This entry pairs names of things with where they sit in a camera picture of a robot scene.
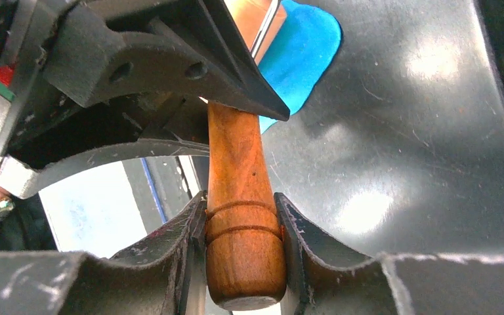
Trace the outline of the black baking tray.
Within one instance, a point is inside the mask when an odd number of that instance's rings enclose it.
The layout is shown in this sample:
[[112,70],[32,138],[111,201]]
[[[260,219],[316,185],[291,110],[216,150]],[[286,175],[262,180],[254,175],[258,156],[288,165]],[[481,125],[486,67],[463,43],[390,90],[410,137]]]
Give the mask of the black baking tray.
[[365,255],[504,255],[504,1],[312,5],[342,41],[263,136],[273,189]]

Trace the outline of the wooden rolling pin roller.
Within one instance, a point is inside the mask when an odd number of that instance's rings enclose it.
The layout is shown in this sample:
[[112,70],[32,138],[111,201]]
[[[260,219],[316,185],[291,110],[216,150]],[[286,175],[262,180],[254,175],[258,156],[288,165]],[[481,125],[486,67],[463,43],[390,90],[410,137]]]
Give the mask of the wooden rolling pin roller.
[[213,302],[248,311],[280,302],[287,287],[284,241],[257,115],[208,105],[207,286]]

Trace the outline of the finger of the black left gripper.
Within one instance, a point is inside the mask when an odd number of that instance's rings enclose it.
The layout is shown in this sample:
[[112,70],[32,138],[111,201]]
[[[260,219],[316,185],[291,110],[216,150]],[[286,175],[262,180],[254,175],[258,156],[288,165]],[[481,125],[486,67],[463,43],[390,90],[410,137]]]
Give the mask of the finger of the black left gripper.
[[85,108],[161,91],[289,118],[223,1],[82,1],[65,15],[43,75]]

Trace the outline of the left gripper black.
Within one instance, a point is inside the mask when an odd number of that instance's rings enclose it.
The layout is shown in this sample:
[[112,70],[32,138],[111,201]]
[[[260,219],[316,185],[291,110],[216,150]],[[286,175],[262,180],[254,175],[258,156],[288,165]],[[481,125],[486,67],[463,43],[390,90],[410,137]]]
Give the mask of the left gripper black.
[[80,2],[0,1],[0,187],[21,199],[117,161],[209,155],[202,97],[154,91],[85,108],[44,78]]

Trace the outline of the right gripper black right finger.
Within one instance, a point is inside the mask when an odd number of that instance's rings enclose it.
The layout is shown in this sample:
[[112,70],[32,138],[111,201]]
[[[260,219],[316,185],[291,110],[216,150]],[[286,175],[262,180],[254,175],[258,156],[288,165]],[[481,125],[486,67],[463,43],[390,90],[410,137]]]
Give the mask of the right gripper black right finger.
[[504,314],[504,256],[365,256],[308,220],[282,193],[287,291],[282,314]]

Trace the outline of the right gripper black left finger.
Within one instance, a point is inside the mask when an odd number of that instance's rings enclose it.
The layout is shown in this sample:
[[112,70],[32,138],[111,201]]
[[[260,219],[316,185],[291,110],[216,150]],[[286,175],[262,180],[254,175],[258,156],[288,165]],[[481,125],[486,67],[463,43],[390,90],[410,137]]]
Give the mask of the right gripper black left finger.
[[206,194],[109,259],[0,252],[0,314],[203,314]]

